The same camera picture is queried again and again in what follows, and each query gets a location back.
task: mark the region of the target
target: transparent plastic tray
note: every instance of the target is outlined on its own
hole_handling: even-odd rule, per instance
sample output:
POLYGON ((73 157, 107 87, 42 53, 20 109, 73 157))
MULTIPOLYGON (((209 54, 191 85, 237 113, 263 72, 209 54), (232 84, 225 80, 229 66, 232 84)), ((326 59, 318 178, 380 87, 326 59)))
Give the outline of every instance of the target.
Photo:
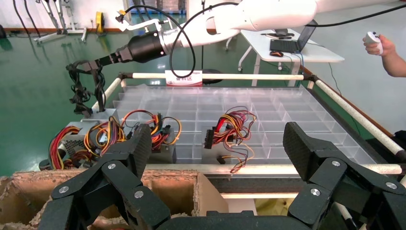
MULTIPOLYGON (((229 108, 242 105, 257 115, 252 138, 245 141, 255 151, 248 164, 288 164, 283 145, 286 122, 295 121, 311 137, 333 142, 358 164, 375 163, 356 141, 303 87, 299 88, 181 88, 127 86, 113 105, 120 119, 135 109, 172 116, 182 122, 176 143, 177 163, 201 163, 202 128, 217 124, 229 108)), ((147 121, 135 113, 127 122, 147 121)), ((175 121, 166 121, 177 132, 175 121)))

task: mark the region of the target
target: cable bundle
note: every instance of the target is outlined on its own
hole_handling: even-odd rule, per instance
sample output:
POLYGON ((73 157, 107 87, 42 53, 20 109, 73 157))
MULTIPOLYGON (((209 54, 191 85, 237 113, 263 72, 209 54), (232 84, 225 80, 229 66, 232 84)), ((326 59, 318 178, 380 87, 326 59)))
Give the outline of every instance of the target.
POLYGON ((227 110, 225 114, 221 115, 217 125, 213 127, 214 130, 208 131, 208 135, 210 135, 211 132, 213 137, 206 135, 205 148, 211 148, 211 145, 216 145, 223 142, 224 148, 227 151, 235 152, 243 156, 243 159, 232 155, 221 156, 221 159, 235 158, 238 160, 238 163, 231 169, 230 173, 238 172, 238 170, 240 170, 242 167, 245 167, 248 160, 251 160, 255 156, 254 151, 248 145, 242 142, 251 138, 251 126, 256 120, 257 116, 248 111, 245 106, 235 106, 227 110), (239 107, 244 109, 229 112, 230 110, 239 107), (246 127, 244 126, 244 123, 248 121, 249 116, 252 116, 253 120, 248 124, 248 127, 246 127), (226 129, 225 131, 221 132, 220 129, 223 124, 226 124, 226 129), (237 147, 239 145, 244 145, 247 149, 249 149, 253 154, 252 157, 248 157, 247 149, 232 148, 232 146, 237 147))
POLYGON ((154 115, 147 110, 142 110, 142 109, 133 110, 124 116, 123 121, 121 122, 121 125, 122 126, 125 125, 125 126, 131 127, 131 128, 136 128, 136 126, 137 126, 137 124, 139 124, 139 122, 135 126, 129 126, 129 125, 127 125, 127 122, 126 122, 127 118, 134 113, 146 113, 151 116, 151 120, 148 120, 146 122, 146 124, 153 124, 153 126, 151 126, 152 150, 160 150, 162 143, 165 143, 167 145, 173 145, 179 139, 180 133, 182 132, 182 124, 180 123, 180 121, 178 119, 170 117, 170 116, 162 118, 160 113, 158 113, 157 115, 154 115), (178 126, 179 126, 179 132, 177 133, 176 137, 171 142, 166 141, 166 139, 170 135, 170 131, 169 131, 170 126, 163 127, 163 122, 165 119, 173 119, 178 123, 178 126))
POLYGON ((66 168, 71 169, 71 168, 78 168, 80 167, 79 164, 77 164, 77 162, 79 162, 80 160, 85 160, 88 162, 91 162, 92 160, 94 160, 94 156, 88 152, 86 149, 81 149, 75 152, 75 154, 64 161, 64 165, 66 168))
POLYGON ((52 164, 53 169, 64 169, 65 163, 63 162, 58 147, 61 140, 68 134, 78 134, 79 128, 75 126, 68 126, 63 128, 49 143, 49 161, 52 164))
POLYGON ((96 149, 100 150, 100 156, 106 153, 108 148, 117 143, 117 142, 122 142, 125 141, 125 134, 123 131, 123 127, 120 125, 120 123, 117 121, 117 119, 113 116, 109 117, 108 122, 101 123, 99 125, 93 126, 89 131, 86 133, 85 138, 83 140, 85 144, 85 148, 93 155, 96 157, 99 157, 97 153, 95 153, 96 149), (96 134, 96 143, 93 143, 93 141, 90 139, 90 134, 97 130, 96 134), (107 137, 107 141, 101 143, 100 138, 102 137, 102 134, 105 134, 107 137))

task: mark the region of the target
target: cardboard box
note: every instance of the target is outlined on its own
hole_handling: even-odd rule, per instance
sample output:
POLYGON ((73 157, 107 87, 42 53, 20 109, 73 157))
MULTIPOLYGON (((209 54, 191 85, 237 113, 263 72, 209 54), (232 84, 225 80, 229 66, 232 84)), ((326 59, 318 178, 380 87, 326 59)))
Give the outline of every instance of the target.
MULTIPOLYGON (((81 172, 16 172, 12 177, 0 178, 0 230, 36 229, 54 187, 81 172)), ((172 217, 205 216, 209 210, 228 212, 216 188, 197 171, 145 170, 141 180, 170 208, 172 217)), ((119 216, 114 206, 109 207, 90 229, 126 228, 119 216)))

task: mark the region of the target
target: robotic arm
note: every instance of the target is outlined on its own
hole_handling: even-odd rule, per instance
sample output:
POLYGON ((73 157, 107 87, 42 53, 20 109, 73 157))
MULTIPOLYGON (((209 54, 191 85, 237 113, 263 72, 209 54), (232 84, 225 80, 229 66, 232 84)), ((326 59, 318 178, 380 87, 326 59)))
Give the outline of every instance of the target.
MULTIPOLYGON (((219 3, 199 12, 182 25, 174 22, 177 25, 176 28, 173 28, 168 20, 169 30, 163 30, 161 25, 166 22, 160 22, 158 19, 130 25, 124 20, 124 15, 129 12, 130 8, 125 13, 116 15, 118 27, 122 31, 139 29, 150 24, 154 24, 156 30, 132 37, 127 45, 106 57, 94 61, 76 62, 67 66, 75 83, 72 86, 75 96, 70 101, 76 104, 75 113, 88 117, 93 111, 83 103, 88 101, 90 95, 93 94, 99 103, 99 110, 104 111, 104 77, 101 70, 106 65, 130 61, 145 63, 168 54, 171 55, 172 51, 178 47, 202 46, 226 40, 237 35, 241 30, 262 31, 298 27, 308 24, 319 12, 389 1, 393 0, 242 0, 239 4, 219 3), (208 25, 216 29, 216 34, 207 32, 208 25), (79 73, 93 76, 96 85, 94 93, 87 91, 81 85, 79 73)), ((132 8, 136 7, 155 9, 149 6, 133 6, 132 8)))

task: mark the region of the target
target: black wire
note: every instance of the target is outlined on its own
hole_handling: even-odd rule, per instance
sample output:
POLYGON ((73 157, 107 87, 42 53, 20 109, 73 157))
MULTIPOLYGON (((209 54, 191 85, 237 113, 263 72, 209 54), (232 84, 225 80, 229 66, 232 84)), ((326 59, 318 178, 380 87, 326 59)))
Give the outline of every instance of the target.
MULTIPOLYGON (((144 0, 141 0, 141 2, 144 6, 146 5, 144 0)), ((145 10, 145 13, 147 14, 148 19, 151 20, 151 16, 149 16, 149 13, 145 7, 144 7, 144 10, 145 10)))
POLYGON ((25 27, 25 24, 24 24, 24 22, 23 22, 23 20, 22 20, 22 18, 20 16, 20 14, 18 13, 17 6, 15 5, 15 0, 13 0, 13 5, 14 5, 15 13, 17 14, 18 18, 20 19, 21 24, 23 24, 25 32, 28 34, 28 36, 30 36, 30 33, 27 30, 27 27, 25 27))
MULTIPOLYGON (((338 87, 336 78, 334 77, 334 74, 333 74, 333 68, 331 67, 331 63, 328 63, 328 65, 330 66, 331 76, 333 77, 334 82, 336 83, 336 88, 337 88, 338 92, 340 93, 340 96, 342 97, 341 90, 340 90, 340 88, 338 87)), ((361 136, 361 132, 360 132, 360 129, 358 128, 357 122, 355 122, 355 119, 354 119, 351 115, 350 115, 350 117, 351 117, 352 121, 354 122, 355 127, 357 128, 358 134, 361 136)))
POLYGON ((195 67, 196 67, 196 55, 195 55, 195 52, 194 52, 194 49, 193 49, 193 45, 192 45, 192 43, 190 42, 189 37, 188 37, 187 34, 185 33, 184 28, 185 28, 194 18, 196 18, 199 14, 201 14, 201 13, 203 13, 203 12, 206 12, 206 11, 208 11, 208 10, 211 10, 212 8, 215 8, 215 7, 218 7, 218 6, 223 6, 223 5, 238 5, 238 3, 235 3, 235 2, 222 2, 222 3, 216 4, 216 5, 214 5, 214 6, 210 6, 209 8, 206 8, 206 9, 204 9, 204 10, 201 10, 200 12, 198 12, 197 14, 195 14, 194 16, 192 16, 192 17, 185 23, 185 25, 184 25, 183 27, 182 27, 175 19, 173 19, 169 14, 167 14, 166 12, 164 12, 164 11, 158 9, 158 8, 152 7, 152 6, 134 5, 134 6, 131 6, 130 8, 128 8, 128 9, 125 11, 125 14, 127 14, 128 12, 130 12, 130 10, 132 10, 132 9, 134 9, 134 8, 149 8, 149 9, 155 10, 155 11, 157 11, 157 12, 160 12, 161 14, 165 15, 166 17, 168 17, 171 21, 173 21, 173 23, 175 23, 175 25, 179 28, 180 32, 179 32, 178 35, 176 36, 176 38, 175 38, 173 44, 176 44, 176 42, 178 41, 179 36, 180 36, 181 34, 184 34, 184 35, 185 35, 186 41, 188 42, 188 44, 189 44, 189 46, 190 46, 190 49, 191 49, 191 52, 192 52, 193 66, 192 66, 191 71, 190 71, 188 74, 186 74, 185 76, 179 76, 178 74, 175 73, 175 70, 173 69, 173 65, 172 65, 173 51, 175 50, 175 45, 173 45, 172 48, 171 48, 171 50, 170 50, 170 53, 169 53, 169 67, 170 67, 170 71, 172 72, 172 74, 173 74, 174 76, 176 76, 177 78, 186 78, 186 77, 190 76, 190 75, 193 73, 193 71, 194 71, 194 69, 195 69, 195 67))
MULTIPOLYGON (((215 7, 224 6, 224 5, 238 5, 238 3, 235 3, 235 2, 222 2, 222 3, 216 4, 216 5, 214 5, 214 6, 209 6, 208 8, 206 8, 206 9, 204 9, 204 10, 201 10, 201 11, 197 12, 195 15, 193 15, 193 16, 185 23, 185 25, 183 26, 183 28, 182 28, 181 31, 183 31, 183 29, 184 29, 194 18, 196 18, 196 17, 199 16, 200 14, 202 14, 202 13, 204 13, 204 12, 206 12, 206 11, 209 11, 209 10, 215 8, 215 7)), ((188 42, 189 42, 189 38, 187 38, 186 33, 183 33, 183 34, 185 35, 186 39, 187 39, 188 42)), ((173 42, 174 44, 176 44, 176 42, 178 41, 179 36, 180 36, 180 33, 178 33, 178 35, 176 36, 175 41, 173 42)), ((170 50, 170 54, 169 54, 169 66, 170 66, 170 70, 172 71, 172 73, 173 73, 176 77, 178 77, 178 78, 186 78, 186 77, 190 76, 190 75, 193 73, 194 67, 195 67, 195 65, 196 65, 196 58, 195 58, 195 56, 194 56, 194 50, 193 50, 193 48, 192 48, 192 46, 191 46, 191 50, 192 50, 192 52, 193 52, 193 68, 191 69, 190 73, 187 74, 186 76, 178 76, 177 74, 175 74, 175 71, 173 70, 173 66, 172 66, 172 54, 173 54, 173 50, 174 50, 174 49, 175 49, 175 46, 173 45, 173 46, 172 46, 172 49, 170 50)))
POLYGON ((309 25, 308 24, 306 26, 309 26, 309 27, 330 27, 330 26, 344 25, 344 24, 347 24, 347 23, 352 23, 352 22, 363 20, 363 19, 372 18, 372 17, 378 16, 378 15, 381 15, 381 14, 384 14, 384 13, 389 13, 389 12, 392 12, 392 11, 396 11, 396 10, 404 8, 404 7, 406 7, 406 4, 401 5, 401 6, 397 6, 397 7, 393 7, 393 8, 390 8, 388 10, 385 10, 385 11, 369 14, 369 15, 366 15, 366 16, 363 16, 363 17, 360 17, 360 18, 351 19, 351 20, 348 20, 348 21, 345 21, 345 22, 324 24, 324 25, 309 25))
POLYGON ((24 6, 25 6, 25 11, 27 11, 28 17, 30 17, 31 22, 33 23, 35 31, 37 31, 38 37, 41 37, 41 35, 39 34, 39 31, 37 29, 37 26, 34 23, 34 19, 31 17, 30 11, 28 10, 27 0, 24 0, 24 6))
POLYGON ((139 10, 139 8, 136 8, 136 10, 137 10, 137 14, 138 14, 139 18, 141 19, 141 22, 145 22, 145 19, 142 16, 141 11, 139 10))
POLYGON ((132 9, 134 9, 134 8, 149 8, 149 9, 155 10, 155 11, 157 11, 157 12, 160 12, 161 14, 165 15, 166 17, 168 17, 171 21, 173 21, 173 23, 175 23, 175 25, 180 29, 180 33, 178 33, 178 36, 176 37, 176 39, 175 39, 175 41, 174 41, 174 44, 177 42, 177 40, 178 40, 178 38, 179 38, 179 36, 180 36, 181 33, 183 33, 183 34, 185 35, 185 38, 186 38, 186 40, 187 40, 187 42, 188 42, 188 44, 189 44, 189 46, 190 46, 190 48, 191 48, 192 56, 193 56, 193 67, 192 67, 192 69, 191 69, 191 72, 190 72, 189 74, 187 74, 186 76, 179 76, 179 75, 177 75, 177 74, 175 73, 175 71, 173 70, 173 67, 172 67, 172 53, 173 53, 173 50, 174 50, 174 48, 175 48, 175 45, 172 46, 172 50, 171 50, 170 55, 169 55, 169 65, 170 65, 170 70, 172 71, 173 75, 175 75, 176 77, 178 77, 178 78, 186 78, 186 77, 190 76, 190 75, 193 73, 194 68, 195 68, 195 66, 196 66, 196 55, 195 55, 195 53, 194 53, 194 49, 193 49, 192 43, 190 42, 189 37, 186 35, 186 33, 185 33, 185 31, 183 30, 183 28, 181 27, 181 25, 180 25, 175 19, 173 19, 169 14, 167 14, 166 12, 164 12, 164 11, 158 9, 158 8, 152 7, 152 6, 134 5, 134 6, 131 6, 130 8, 128 8, 128 9, 125 11, 125 14, 127 14, 128 12, 130 12, 130 10, 132 10, 132 9))

